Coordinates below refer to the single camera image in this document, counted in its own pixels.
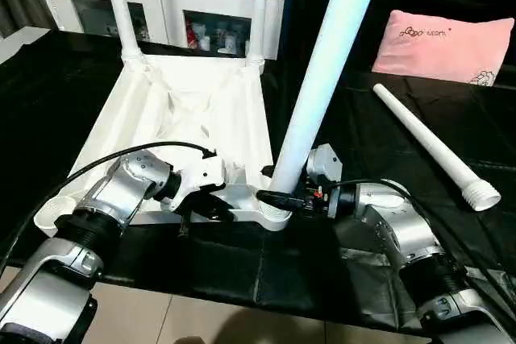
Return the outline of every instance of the white pipe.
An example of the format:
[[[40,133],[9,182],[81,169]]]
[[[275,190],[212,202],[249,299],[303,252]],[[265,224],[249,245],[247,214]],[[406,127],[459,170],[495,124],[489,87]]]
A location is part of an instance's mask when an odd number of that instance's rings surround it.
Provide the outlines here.
[[[258,66],[260,74],[264,71],[264,27],[265,27],[265,8],[267,0],[253,0],[252,19],[251,19],[251,38],[249,51],[246,58],[247,65]]]
[[[296,187],[368,4],[328,3],[269,189],[291,193]]]
[[[135,31],[132,28],[131,15],[126,0],[111,0],[111,4],[122,41],[122,60],[141,59],[142,52],[136,43]]]
[[[500,193],[489,182],[478,177],[382,84],[374,85],[372,90],[455,181],[462,190],[462,196],[475,211],[491,208],[500,201]]]

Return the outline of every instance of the white vertical pole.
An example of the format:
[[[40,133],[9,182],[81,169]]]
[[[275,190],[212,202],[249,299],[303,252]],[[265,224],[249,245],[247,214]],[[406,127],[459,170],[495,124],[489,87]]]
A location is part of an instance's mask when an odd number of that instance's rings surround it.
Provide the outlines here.
[[[264,71],[264,26],[265,7],[267,0],[253,0],[251,20],[251,39],[246,63],[249,66],[258,66],[260,73]]]
[[[296,187],[369,1],[328,3],[269,189],[291,193]]]
[[[131,15],[126,0],[111,0],[111,4],[122,41],[122,59],[141,59],[142,52],[136,43],[135,31],[132,28]]]

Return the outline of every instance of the table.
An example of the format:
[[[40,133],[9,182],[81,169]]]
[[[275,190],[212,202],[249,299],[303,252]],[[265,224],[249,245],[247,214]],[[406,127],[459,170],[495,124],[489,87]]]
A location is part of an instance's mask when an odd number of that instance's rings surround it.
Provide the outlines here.
[[[152,54],[192,54],[159,44],[141,48]],[[122,69],[119,51],[117,39],[51,31],[0,66],[0,160],[7,183],[0,240],[67,175]],[[262,76],[275,157],[301,80],[293,69],[270,62]],[[467,207],[456,186],[372,94],[371,86],[379,81],[499,190],[499,205],[478,216]],[[445,216],[486,265],[514,275],[515,111],[516,91],[508,88],[349,74],[335,91],[316,144],[332,145],[343,161],[344,178],[385,177],[405,185]],[[334,224],[293,217],[281,232],[254,223],[195,224],[188,239],[176,235],[177,225],[129,227],[102,280],[418,332],[414,306],[382,259],[371,230],[351,219]],[[22,265],[44,238],[31,225],[11,264]]]

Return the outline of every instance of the floor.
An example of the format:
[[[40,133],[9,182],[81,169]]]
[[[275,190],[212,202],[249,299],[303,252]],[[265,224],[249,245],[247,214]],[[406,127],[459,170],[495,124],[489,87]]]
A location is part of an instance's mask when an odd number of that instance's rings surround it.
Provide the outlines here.
[[[8,267],[0,292],[18,269]],[[108,284],[84,344],[425,344],[428,339]]]

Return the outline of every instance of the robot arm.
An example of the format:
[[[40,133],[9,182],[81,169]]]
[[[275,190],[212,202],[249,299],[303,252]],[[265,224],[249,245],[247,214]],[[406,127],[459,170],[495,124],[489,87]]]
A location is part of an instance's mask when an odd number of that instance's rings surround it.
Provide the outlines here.
[[[466,284],[427,221],[399,193],[381,184],[358,184],[355,203],[356,219],[377,231],[428,333],[444,344],[514,343],[503,317]]]
[[[179,172],[146,150],[119,158],[73,213],[58,218],[56,236],[0,297],[0,343],[81,342],[97,308],[89,291],[143,200],[175,210],[190,193],[222,185],[217,156]]]
[[[502,324],[504,317],[466,284],[463,273],[440,246],[430,225],[399,192],[374,183],[323,191],[325,183],[340,180],[342,164],[338,162],[333,168],[335,160],[335,153],[327,147],[312,150],[306,169],[315,188],[305,187],[303,197],[270,191],[259,191],[257,196],[269,205],[302,210],[310,217],[354,216],[370,225],[414,301],[422,327],[437,342],[514,344]],[[389,183],[406,191],[399,184]]]

